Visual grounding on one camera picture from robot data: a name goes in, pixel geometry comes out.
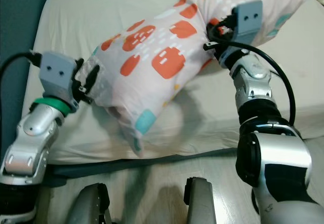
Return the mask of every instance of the pillowcase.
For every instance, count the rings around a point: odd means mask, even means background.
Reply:
[[[204,51],[206,25],[217,24],[237,4],[253,0],[179,0],[160,15],[143,19],[101,43],[76,78],[100,71],[89,96],[118,119],[133,151],[173,97],[214,59]],[[262,0],[262,27],[253,44],[275,37],[305,0]]]

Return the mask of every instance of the white bedsheet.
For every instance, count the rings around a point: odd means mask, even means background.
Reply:
[[[87,59],[93,49],[118,31],[160,13],[177,0],[47,0],[34,50],[53,50]],[[287,73],[294,89],[296,127],[304,138],[324,135],[324,9],[308,0],[283,26],[278,36],[261,46]],[[288,118],[286,90],[271,81],[281,113]],[[38,69],[30,69],[23,113],[43,89]],[[238,116],[235,88],[227,70],[212,64],[170,103],[144,137],[145,158],[192,155],[236,147]],[[104,109],[80,104],[66,118],[53,144],[50,163],[75,164],[137,158],[120,133],[117,121]]]

